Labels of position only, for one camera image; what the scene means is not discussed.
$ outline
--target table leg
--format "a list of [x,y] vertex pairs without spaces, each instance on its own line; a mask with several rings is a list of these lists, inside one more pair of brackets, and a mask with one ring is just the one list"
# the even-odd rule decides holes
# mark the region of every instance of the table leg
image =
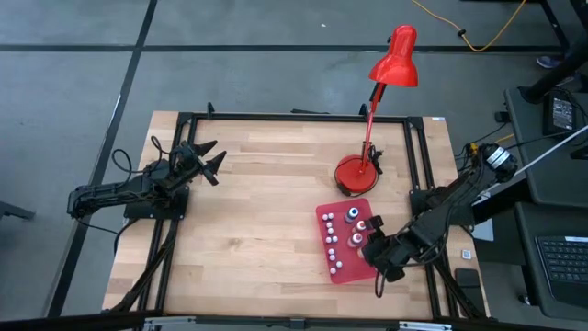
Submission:
[[588,37],[584,36],[573,45],[569,55],[560,65],[541,77],[530,87],[521,87],[521,95],[530,103],[539,103],[543,96],[564,78],[574,74],[586,61],[588,61]]

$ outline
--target small sticker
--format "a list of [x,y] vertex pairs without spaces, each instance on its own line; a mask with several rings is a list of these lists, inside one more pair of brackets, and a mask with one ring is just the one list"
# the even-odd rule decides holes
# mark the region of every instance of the small sticker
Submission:
[[461,251],[461,257],[463,259],[471,259],[471,252],[467,249]]

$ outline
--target red board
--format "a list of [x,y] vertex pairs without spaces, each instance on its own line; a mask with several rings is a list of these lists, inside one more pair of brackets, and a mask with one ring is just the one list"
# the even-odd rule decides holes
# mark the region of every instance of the red board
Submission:
[[[359,215],[352,223],[345,221],[347,212],[356,207],[359,209]],[[324,214],[333,213],[334,217],[330,221],[323,221]],[[361,234],[364,237],[362,244],[358,247],[352,248],[347,244],[347,240],[353,234],[352,230],[358,221],[365,221],[372,216],[369,202],[366,199],[347,200],[336,203],[321,205],[316,208],[316,219],[321,232],[322,245],[324,247],[324,258],[327,261],[327,272],[331,268],[336,268],[337,272],[331,275],[331,281],[335,284],[342,284],[354,280],[363,280],[376,277],[376,270],[369,266],[369,264],[357,254],[357,250],[361,248],[368,241],[368,230],[364,230]],[[327,222],[333,224],[334,233],[327,233]],[[336,243],[327,244],[326,237],[336,235],[338,241]],[[329,260],[329,248],[334,249],[335,261]],[[337,268],[335,263],[337,261],[343,262],[341,268]]]

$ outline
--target black metal frame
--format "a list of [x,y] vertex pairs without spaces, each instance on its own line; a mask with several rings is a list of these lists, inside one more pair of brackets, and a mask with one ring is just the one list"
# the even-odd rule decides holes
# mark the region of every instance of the black metal frame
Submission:
[[[292,115],[292,114],[242,114],[242,113],[217,113],[214,111],[214,107],[209,103],[208,104],[208,111],[206,113],[179,113],[178,119],[176,122],[176,129],[175,129],[175,137],[174,137],[174,144],[178,144],[181,137],[181,132],[185,125],[189,123],[190,129],[188,132],[188,140],[194,142],[194,138],[196,136],[196,128],[198,125],[198,120],[295,120],[295,121],[328,121],[328,122],[360,122],[363,123],[366,121],[365,116],[362,114],[359,115],[350,115],[350,116],[341,116],[341,115],[327,115],[327,114],[299,114],[299,115]],[[419,185],[419,175],[418,169],[416,164],[416,157],[414,153],[414,146],[413,146],[413,137],[412,137],[412,129],[416,129],[419,146],[421,150],[421,157],[423,159],[423,167],[424,167],[424,176],[426,180],[426,185],[429,188],[434,186],[433,180],[433,172],[432,167],[429,159],[428,154],[428,147],[426,143],[426,137],[424,134],[424,125],[423,120],[420,117],[376,117],[374,119],[376,123],[397,123],[401,124],[403,127],[404,138],[406,142],[406,151],[407,151],[407,162],[409,165],[409,170],[411,172],[411,181],[413,184],[413,189],[420,189]],[[91,315],[81,315],[81,316],[72,316],[72,317],[64,317],[64,318],[49,318],[49,319],[39,319],[39,320],[29,320],[29,321],[16,321],[16,322],[9,322],[3,324],[2,327],[5,329],[14,329],[22,328],[23,323],[27,325],[42,325],[46,326],[49,325],[54,327],[54,329],[59,330],[67,330],[67,329],[79,329],[82,325],[86,326],[86,329],[93,329],[92,327],[98,327],[99,329],[117,329],[116,327],[123,325],[124,327],[134,327],[135,329],[140,329],[142,324],[149,324],[150,317],[164,317],[164,297],[165,291],[167,288],[167,280],[169,279],[169,274],[171,271],[171,259],[173,257],[173,250],[175,245],[175,236],[177,234],[177,225],[179,220],[177,218],[173,219],[170,224],[170,231],[168,232],[168,237],[166,238],[166,242],[171,242],[171,245],[166,248],[166,252],[162,253],[158,249],[160,236],[163,227],[163,220],[156,220],[154,230],[153,230],[153,237],[152,243],[150,247],[148,265],[153,262],[154,256],[162,257],[164,254],[164,265],[162,268],[159,289],[157,292],[157,299],[156,299],[156,306],[154,310],[141,310],[145,308],[147,298],[149,296],[149,286],[146,286],[140,295],[140,311],[138,312],[120,312],[114,311],[107,314],[91,314]],[[444,275],[446,279],[453,278],[450,275],[450,269],[448,267],[448,263],[446,260],[439,260],[435,267],[437,270]],[[465,320],[460,319],[458,317],[458,310],[455,298],[451,292],[447,291],[447,298],[448,298],[448,306],[450,316],[443,316],[441,315],[440,310],[440,302],[438,299],[438,293],[436,292],[436,285],[435,285],[435,274],[432,270],[426,271],[426,278],[427,278],[427,285],[430,290],[430,303],[432,309],[432,316],[433,319],[431,321],[412,321],[412,322],[423,322],[423,323],[443,323],[443,324],[451,324],[454,323],[457,325],[461,325],[463,329],[475,329],[475,330],[486,330],[486,329],[525,329],[522,325],[508,325],[498,323],[493,320],[484,320],[479,321],[473,324],[469,324],[469,322],[465,322]],[[453,286],[457,287],[457,283],[453,280]],[[123,304],[125,307],[130,307],[131,303],[126,302]],[[302,329],[309,326],[357,326],[357,327],[389,327],[393,329],[397,329],[399,325],[402,325],[406,322],[401,320],[395,319],[345,319],[345,318],[300,318],[300,317],[256,317],[256,316],[222,316],[222,315],[188,315],[178,317],[185,320],[187,323],[199,323],[199,324],[237,324],[237,325],[281,325],[290,328]]]
[[[175,134],[174,134],[174,141],[173,145],[177,145],[181,138],[181,133],[184,127],[189,123],[189,131],[188,131],[188,141],[195,143],[196,137],[196,129],[198,125],[198,120],[293,120],[293,121],[328,121],[328,122],[359,122],[364,123],[366,122],[365,116],[363,114],[358,115],[327,115],[327,114],[252,114],[252,113],[217,113],[212,107],[210,103],[207,105],[207,112],[206,113],[179,113],[176,127],[175,127]],[[426,177],[426,182],[428,187],[433,186],[433,172],[431,169],[430,159],[428,155],[428,148],[426,145],[426,138],[424,135],[424,125],[423,119],[420,117],[375,117],[374,122],[376,123],[396,123],[401,124],[404,132],[404,139],[406,143],[406,152],[407,152],[407,159],[409,170],[411,173],[411,182],[413,185],[413,189],[420,189],[420,182],[419,182],[419,175],[418,169],[416,164],[416,157],[414,153],[414,146],[413,146],[413,137],[412,137],[412,129],[416,129],[419,146],[421,147],[421,157],[423,159],[424,165],[424,173]],[[163,223],[162,220],[157,220],[155,229],[153,231],[152,243],[149,248],[149,259],[148,264],[153,262],[153,256],[155,252],[158,250],[159,241],[161,238],[161,225]],[[177,233],[177,225],[179,224],[179,220],[173,219],[170,224],[170,232],[173,233],[172,235],[176,235]],[[162,273],[159,283],[158,292],[156,294],[156,303],[155,303],[155,310],[156,311],[163,311],[164,309],[164,298],[167,290],[167,282],[169,280],[169,275],[171,271],[171,264],[172,264],[172,256],[174,251],[175,241],[174,244],[170,247],[170,252],[166,256],[163,267]],[[447,272],[450,271],[448,268],[448,260],[444,260],[443,262],[444,268]],[[427,281],[427,287],[429,289],[429,300],[431,304],[431,311],[432,316],[434,319],[438,317],[442,317],[439,296],[437,293],[436,288],[436,280],[435,280],[435,273],[434,273],[434,266],[427,265],[425,267],[425,275]],[[148,288],[143,291],[143,294],[140,298],[140,307],[145,309],[147,298],[149,296]],[[457,305],[455,298],[453,295],[447,290],[447,298],[449,302],[449,312],[451,312],[451,317],[458,317],[457,314]],[[336,322],[340,319],[325,319],[331,320]],[[263,322],[263,325],[268,325],[268,319],[264,318],[260,320]],[[385,324],[379,325],[382,327],[390,327],[391,325],[395,325],[397,321],[388,322]]]

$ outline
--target gray carpet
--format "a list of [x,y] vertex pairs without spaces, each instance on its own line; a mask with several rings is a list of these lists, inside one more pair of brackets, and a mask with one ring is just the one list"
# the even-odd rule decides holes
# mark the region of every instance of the gray carpet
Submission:
[[[457,21],[477,44],[489,40],[516,4],[423,0]],[[134,44],[147,1],[4,1],[0,43]],[[582,29],[567,2],[553,1],[568,37]],[[384,44],[392,29],[417,27],[419,45],[462,45],[455,30],[410,1],[160,0],[148,44]],[[555,45],[539,5],[527,5],[499,45]],[[292,108],[357,113],[381,54],[356,52],[144,53],[130,91],[115,148],[137,163],[154,110],[288,112]],[[87,183],[117,100],[130,53],[0,52],[0,200],[37,211],[31,222],[0,222],[0,320],[31,318],[43,308],[72,221],[65,201]],[[544,70],[534,54],[415,54],[420,85],[390,87],[381,114],[443,116],[458,152],[463,143],[497,128],[503,90],[533,83]],[[496,136],[510,133],[505,128]],[[121,180],[112,166],[105,182]],[[92,222],[120,228],[122,208]],[[89,231],[65,314],[99,311],[112,264],[112,236]],[[518,270],[482,264],[492,314],[512,323],[571,329],[584,323],[548,319],[516,301]],[[200,326],[229,329],[229,326]]]

